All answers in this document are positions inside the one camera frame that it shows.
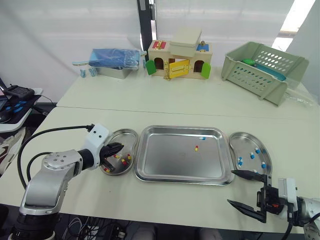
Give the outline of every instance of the teal object in basket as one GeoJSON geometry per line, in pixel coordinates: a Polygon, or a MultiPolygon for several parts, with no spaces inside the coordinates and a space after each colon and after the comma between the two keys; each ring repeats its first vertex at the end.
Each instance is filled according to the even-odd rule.
{"type": "Polygon", "coordinates": [[[265,66],[262,66],[260,64],[255,64],[255,67],[261,71],[266,72],[267,74],[271,74],[272,76],[275,76],[278,80],[284,81],[286,80],[286,77],[282,75],[281,73],[278,73],[276,71],[271,70],[270,68],[267,68],[265,66]]]}

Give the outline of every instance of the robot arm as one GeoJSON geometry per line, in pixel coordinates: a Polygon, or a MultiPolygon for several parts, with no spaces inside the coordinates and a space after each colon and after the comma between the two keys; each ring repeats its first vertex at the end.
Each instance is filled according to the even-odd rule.
{"type": "Polygon", "coordinates": [[[296,182],[293,178],[279,178],[278,188],[271,186],[271,176],[248,170],[233,170],[234,174],[247,180],[263,182],[264,186],[257,192],[257,207],[241,202],[228,202],[241,213],[255,218],[262,223],[267,221],[267,212],[287,218],[289,225],[281,240],[287,239],[292,226],[303,227],[306,240],[320,240],[320,199],[297,197],[296,182]]]}
{"type": "Polygon", "coordinates": [[[55,152],[44,157],[40,171],[24,192],[17,223],[9,239],[45,240],[54,237],[68,182],[82,170],[99,167],[107,157],[124,147],[117,142],[104,146],[108,138],[109,131],[96,124],[87,135],[82,150],[55,152]]]}

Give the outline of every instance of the black pole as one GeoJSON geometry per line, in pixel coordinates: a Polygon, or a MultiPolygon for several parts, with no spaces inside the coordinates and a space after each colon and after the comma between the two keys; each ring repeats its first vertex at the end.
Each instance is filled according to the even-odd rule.
{"type": "Polygon", "coordinates": [[[137,5],[140,20],[142,47],[143,51],[147,51],[152,42],[151,7],[149,0],[137,0],[137,5]]]}

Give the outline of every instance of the white wall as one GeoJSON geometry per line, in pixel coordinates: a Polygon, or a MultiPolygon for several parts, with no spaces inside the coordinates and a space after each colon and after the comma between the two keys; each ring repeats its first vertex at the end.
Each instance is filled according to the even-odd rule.
{"type": "Polygon", "coordinates": [[[309,65],[302,78],[302,83],[311,94],[318,98],[318,102],[320,104],[319,14],[320,3],[316,0],[304,23],[286,51],[309,60],[309,65]]]}
{"type": "Polygon", "coordinates": [[[57,102],[92,48],[140,48],[135,0],[1,0],[0,77],[57,102]]]}
{"type": "Polygon", "coordinates": [[[214,66],[225,54],[253,41],[271,46],[293,0],[156,0],[158,39],[170,40],[180,26],[202,28],[213,43],[214,66]]]}

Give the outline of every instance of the white table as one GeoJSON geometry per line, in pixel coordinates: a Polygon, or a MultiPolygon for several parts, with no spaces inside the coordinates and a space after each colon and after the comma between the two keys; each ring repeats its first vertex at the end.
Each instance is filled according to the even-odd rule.
{"type": "MultiPolygon", "coordinates": [[[[191,115],[71,107],[54,108],[38,131],[75,125],[102,123],[111,131],[131,128],[138,134],[150,125],[216,127],[228,136],[243,131],[259,138],[272,159],[272,185],[278,178],[293,177],[297,195],[320,196],[320,156],[318,119],[275,119],[264,117],[191,115]]],[[[79,150],[87,131],[84,129],[52,132],[31,141],[22,155],[22,169],[40,152],[79,150]]],[[[40,159],[31,168],[40,169],[40,159]]],[[[268,214],[267,223],[247,217],[227,199],[256,205],[262,184],[235,177],[226,186],[143,182],[131,170],[122,176],[108,176],[99,169],[83,171],[72,179],[61,212],[104,218],[157,222],[219,229],[284,233],[287,221],[268,214]]],[[[16,160],[0,178],[0,203],[18,206],[24,193],[16,160]]],[[[293,233],[303,229],[293,228],[293,233]]]]}
{"type": "MultiPolygon", "coordinates": [[[[40,95],[43,92],[42,88],[32,88],[34,90],[34,95],[40,95]]],[[[8,124],[8,123],[0,123],[0,133],[8,133],[8,132],[14,132],[21,128],[21,126],[24,124],[26,121],[27,117],[31,113],[32,108],[30,108],[25,115],[18,121],[17,123],[14,124],[8,124]]]]}
{"type": "MultiPolygon", "coordinates": [[[[299,90],[306,92],[302,84],[299,90]]],[[[286,99],[279,107],[252,92],[222,81],[221,68],[210,79],[149,76],[143,69],[125,79],[98,75],[79,77],[58,107],[124,110],[193,115],[308,119],[318,117],[318,105],[304,106],[286,99]]]]}

